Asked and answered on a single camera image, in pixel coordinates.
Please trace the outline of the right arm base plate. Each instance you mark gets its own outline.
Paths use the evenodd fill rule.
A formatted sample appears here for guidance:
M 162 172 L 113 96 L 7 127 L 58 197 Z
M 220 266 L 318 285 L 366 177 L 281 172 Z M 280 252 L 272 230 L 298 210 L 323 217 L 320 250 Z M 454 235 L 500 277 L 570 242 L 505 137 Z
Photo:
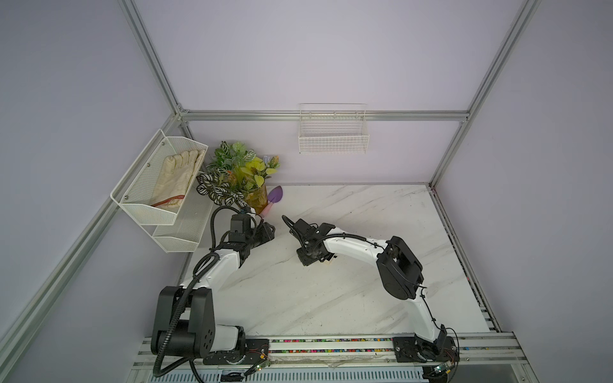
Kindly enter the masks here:
M 427 362 L 457 362 L 458 348 L 455 341 L 448 335 L 430 342 L 417 336 L 400 336 L 392 338 L 396 362 L 427 363 Z

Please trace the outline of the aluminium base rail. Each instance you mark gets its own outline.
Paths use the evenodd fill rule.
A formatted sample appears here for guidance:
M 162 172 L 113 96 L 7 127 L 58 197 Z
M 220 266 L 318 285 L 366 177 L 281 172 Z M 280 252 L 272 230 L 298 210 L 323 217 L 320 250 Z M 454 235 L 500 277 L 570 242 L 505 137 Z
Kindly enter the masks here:
M 305 365 L 307 367 L 350 365 L 527 365 L 528 359 L 512 333 L 449 332 L 458 348 L 457 362 L 399 363 L 393 351 L 392 338 L 401 335 L 343 335 L 309 337 L 271 337 L 268 361 L 274 367 Z

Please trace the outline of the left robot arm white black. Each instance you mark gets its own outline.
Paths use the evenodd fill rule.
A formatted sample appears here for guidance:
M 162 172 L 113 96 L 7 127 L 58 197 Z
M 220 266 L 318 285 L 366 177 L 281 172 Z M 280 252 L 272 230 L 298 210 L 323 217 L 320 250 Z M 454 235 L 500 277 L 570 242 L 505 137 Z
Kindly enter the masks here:
M 254 248 L 273 241 L 276 229 L 255 212 L 221 206 L 211 213 L 209 230 L 209 253 L 195 264 L 192 276 L 159 294 L 151 335 L 155 378 L 188 364 L 201 382 L 198 359 L 239 365 L 249 354 L 243 327 L 216 322 L 214 294 Z

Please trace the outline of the beige work gloves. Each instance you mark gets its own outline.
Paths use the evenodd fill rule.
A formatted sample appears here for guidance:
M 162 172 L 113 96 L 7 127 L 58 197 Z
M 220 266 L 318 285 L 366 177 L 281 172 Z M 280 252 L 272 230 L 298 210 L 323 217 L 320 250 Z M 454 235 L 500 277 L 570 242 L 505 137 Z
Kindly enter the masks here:
M 150 205 L 167 211 L 178 210 L 204 155 L 204 150 L 191 150 L 167 156 L 153 189 Z

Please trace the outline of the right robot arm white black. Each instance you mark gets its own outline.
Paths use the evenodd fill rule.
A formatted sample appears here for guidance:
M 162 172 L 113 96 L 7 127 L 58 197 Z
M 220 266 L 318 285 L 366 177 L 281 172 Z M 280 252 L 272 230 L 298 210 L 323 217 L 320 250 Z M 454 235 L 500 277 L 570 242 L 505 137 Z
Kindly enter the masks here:
M 439 358 L 445 349 L 447 328 L 439 325 L 426 301 L 423 266 L 404 239 L 371 239 L 344 231 L 331 223 L 292 221 L 283 216 L 290 234 L 299 242 L 297 255 L 303 266 L 345 255 L 377 269 L 384 290 L 405 303 L 413 327 L 410 352 L 418 361 Z

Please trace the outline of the potted plant amber vase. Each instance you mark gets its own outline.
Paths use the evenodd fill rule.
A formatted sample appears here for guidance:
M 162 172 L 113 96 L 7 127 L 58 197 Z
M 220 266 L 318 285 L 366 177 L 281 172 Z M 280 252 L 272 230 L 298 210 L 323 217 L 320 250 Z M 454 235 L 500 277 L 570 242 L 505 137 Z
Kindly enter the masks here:
M 196 191 L 219 206 L 250 207 L 262 215 L 271 204 L 266 182 L 279 166 L 278 156 L 258 156 L 242 142 L 223 141 L 196 177 Z

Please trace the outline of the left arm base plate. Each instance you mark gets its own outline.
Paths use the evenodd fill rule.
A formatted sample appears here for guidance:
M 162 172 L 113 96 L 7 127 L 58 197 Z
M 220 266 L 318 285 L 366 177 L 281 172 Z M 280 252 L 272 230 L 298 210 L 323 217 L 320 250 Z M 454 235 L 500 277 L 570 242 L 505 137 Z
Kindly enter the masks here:
M 239 340 L 233 350 L 210 353 L 202 361 L 204 365 L 255 365 L 268 358 L 270 341 L 266 338 Z

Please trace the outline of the purple pink garden trowel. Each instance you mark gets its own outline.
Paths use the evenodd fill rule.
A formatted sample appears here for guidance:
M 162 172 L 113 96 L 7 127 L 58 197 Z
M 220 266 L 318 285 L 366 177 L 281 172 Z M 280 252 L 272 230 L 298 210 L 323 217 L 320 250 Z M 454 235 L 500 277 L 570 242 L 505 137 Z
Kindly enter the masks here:
M 262 212 L 260 212 L 260 215 L 262 217 L 265 217 L 270 212 L 274 204 L 277 204 L 279 201 L 281 201 L 283 196 L 284 196 L 284 190 L 281 186 L 276 186 L 275 188 L 273 188 L 268 193 L 268 204 L 262 210 Z

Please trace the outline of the white mesh wall shelf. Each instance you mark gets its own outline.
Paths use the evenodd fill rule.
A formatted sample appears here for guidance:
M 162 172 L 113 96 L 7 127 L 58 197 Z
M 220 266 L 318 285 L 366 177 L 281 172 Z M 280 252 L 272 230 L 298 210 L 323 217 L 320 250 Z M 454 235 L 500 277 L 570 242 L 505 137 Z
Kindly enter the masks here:
M 196 191 L 208 147 L 158 131 L 110 199 L 164 252 L 194 252 L 212 203 Z

